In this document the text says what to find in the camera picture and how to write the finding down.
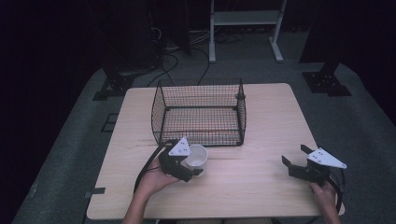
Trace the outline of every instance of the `cup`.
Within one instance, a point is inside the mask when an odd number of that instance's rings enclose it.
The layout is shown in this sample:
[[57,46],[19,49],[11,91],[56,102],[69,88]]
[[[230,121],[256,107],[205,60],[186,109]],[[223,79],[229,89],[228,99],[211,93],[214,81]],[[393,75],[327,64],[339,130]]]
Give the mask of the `cup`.
[[203,169],[203,171],[199,175],[195,175],[197,177],[204,175],[207,161],[207,150],[205,147],[201,145],[191,145],[190,146],[191,154],[189,157],[184,160],[189,169]]

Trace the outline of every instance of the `wooden table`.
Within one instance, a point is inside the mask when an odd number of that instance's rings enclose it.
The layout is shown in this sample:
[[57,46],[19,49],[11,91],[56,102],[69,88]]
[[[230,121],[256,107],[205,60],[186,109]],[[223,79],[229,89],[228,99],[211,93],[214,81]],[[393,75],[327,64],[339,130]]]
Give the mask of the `wooden table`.
[[[148,202],[145,218],[300,217],[319,214],[307,183],[281,161],[305,166],[300,145],[315,140],[288,84],[244,85],[247,130],[241,147],[209,147],[205,176],[178,182]],[[134,182],[157,147],[151,131],[155,88],[128,90],[96,182],[91,219],[123,218]]]

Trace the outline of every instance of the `dark wall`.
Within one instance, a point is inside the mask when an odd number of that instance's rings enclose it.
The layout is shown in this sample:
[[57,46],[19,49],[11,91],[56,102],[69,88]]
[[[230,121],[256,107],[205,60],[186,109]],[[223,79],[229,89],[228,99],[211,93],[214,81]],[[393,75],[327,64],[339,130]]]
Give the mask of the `dark wall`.
[[15,216],[100,68],[83,1],[1,1],[0,222]]
[[301,58],[337,58],[355,71],[396,124],[396,3],[322,0]]

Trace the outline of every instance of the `wire basket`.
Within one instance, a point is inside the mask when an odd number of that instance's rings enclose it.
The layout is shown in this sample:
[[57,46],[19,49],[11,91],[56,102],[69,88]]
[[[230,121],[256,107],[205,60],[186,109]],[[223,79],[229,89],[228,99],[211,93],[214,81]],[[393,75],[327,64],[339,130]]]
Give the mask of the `wire basket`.
[[206,147],[241,146],[246,129],[242,79],[178,79],[158,83],[151,128],[158,144],[187,136]]

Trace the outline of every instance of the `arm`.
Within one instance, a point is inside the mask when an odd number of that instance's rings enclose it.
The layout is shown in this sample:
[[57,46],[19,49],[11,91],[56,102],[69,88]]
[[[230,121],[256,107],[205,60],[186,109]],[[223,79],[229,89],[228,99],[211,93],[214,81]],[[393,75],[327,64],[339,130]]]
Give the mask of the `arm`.
[[149,166],[148,171],[143,175],[122,224],[143,223],[143,215],[149,198],[154,193],[177,181],[179,179],[164,174],[160,168],[158,158],[155,159]]
[[326,224],[341,224],[340,217],[335,209],[335,190],[332,185],[326,182],[322,187],[317,183],[309,183],[309,186],[315,193],[315,200]]

